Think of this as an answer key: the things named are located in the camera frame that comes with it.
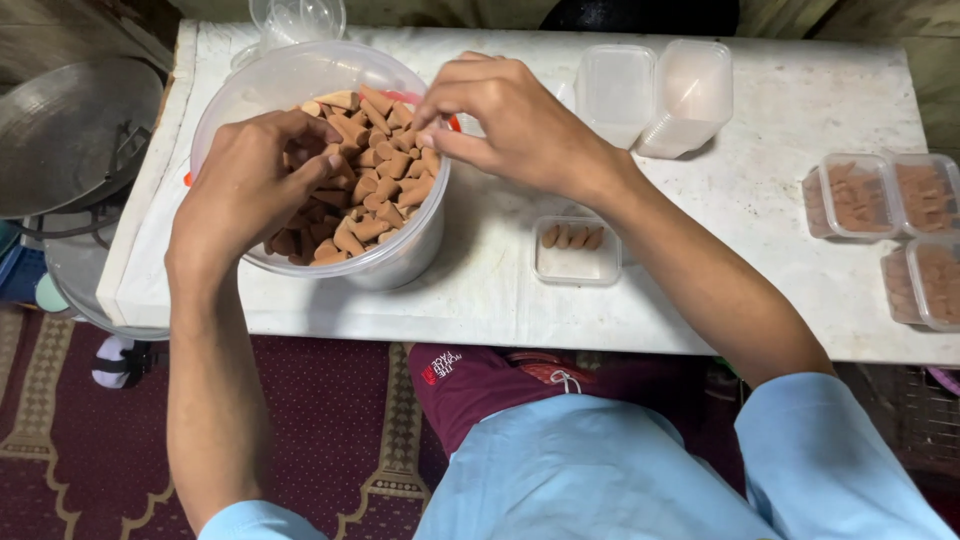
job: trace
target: white table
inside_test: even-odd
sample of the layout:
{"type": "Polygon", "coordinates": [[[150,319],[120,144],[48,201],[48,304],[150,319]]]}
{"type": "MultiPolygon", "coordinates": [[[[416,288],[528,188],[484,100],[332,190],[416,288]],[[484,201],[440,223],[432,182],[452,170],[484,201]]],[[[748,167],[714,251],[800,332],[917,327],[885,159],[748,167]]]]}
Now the white table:
{"type": "MultiPolygon", "coordinates": [[[[637,43],[659,53],[670,37],[447,29],[349,28],[433,79],[472,49],[526,61],[544,80],[572,83],[583,51],[637,43]]],[[[114,323],[164,327],[170,315],[163,252],[186,193],[190,143],[250,25],[184,21],[177,67],[98,298],[114,323]]],[[[960,364],[960,334],[894,323],[879,259],[892,241],[842,244],[807,233],[800,180],[830,152],[925,152],[899,47],[723,39],[733,53],[735,113],[691,160],[637,163],[680,207],[730,244],[797,307],[831,358],[960,364]]],[[[240,287],[255,333],[442,341],[589,350],[708,354],[642,267],[624,261],[610,287],[539,282],[531,226],[541,215],[589,215],[567,200],[515,187],[457,164],[446,197],[444,245],[398,290],[371,293],[340,280],[307,281],[242,263],[240,287]]]]}

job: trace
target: maroon shorts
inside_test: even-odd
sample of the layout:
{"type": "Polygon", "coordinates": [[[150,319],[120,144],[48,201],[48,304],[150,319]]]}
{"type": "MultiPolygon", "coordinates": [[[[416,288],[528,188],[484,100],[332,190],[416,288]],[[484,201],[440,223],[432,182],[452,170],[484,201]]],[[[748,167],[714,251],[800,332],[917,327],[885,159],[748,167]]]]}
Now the maroon shorts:
{"type": "Polygon", "coordinates": [[[440,436],[447,457],[460,448],[470,428],[495,412],[567,391],[599,395],[596,385],[583,380],[574,366],[528,368],[541,373],[538,378],[511,367],[490,347],[418,343],[407,365],[423,414],[440,436]]]}

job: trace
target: small plastic box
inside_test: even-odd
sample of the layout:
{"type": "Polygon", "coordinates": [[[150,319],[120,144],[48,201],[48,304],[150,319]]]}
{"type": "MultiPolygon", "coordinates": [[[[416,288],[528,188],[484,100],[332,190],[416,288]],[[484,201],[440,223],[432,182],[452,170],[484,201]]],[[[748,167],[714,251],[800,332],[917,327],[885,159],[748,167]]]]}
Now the small plastic box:
{"type": "Polygon", "coordinates": [[[733,62],[716,41],[676,39],[657,61],[654,114],[641,156],[672,160],[696,150],[733,118],[733,62]]]}
{"type": "Polygon", "coordinates": [[[577,116],[618,148],[630,148],[650,121],[657,57],[646,47],[596,45],[580,58],[577,116]]]}
{"type": "Polygon", "coordinates": [[[880,156],[830,154],[803,181],[806,224],[815,238],[893,238],[892,168],[880,156]]]}
{"type": "Polygon", "coordinates": [[[880,265],[895,321],[960,331],[960,241],[918,238],[880,265]]]}
{"type": "Polygon", "coordinates": [[[549,283],[609,285],[620,277],[623,264],[620,238],[602,219],[545,215],[534,223],[530,263],[534,275],[549,283]],[[554,225],[566,223],[575,232],[583,227],[591,231],[603,227],[603,243],[596,250],[544,248],[540,238],[554,225]]]}
{"type": "Polygon", "coordinates": [[[889,159],[896,179],[896,214],[903,231],[917,238],[960,237],[960,170],[940,154],[897,154],[889,159]]]}

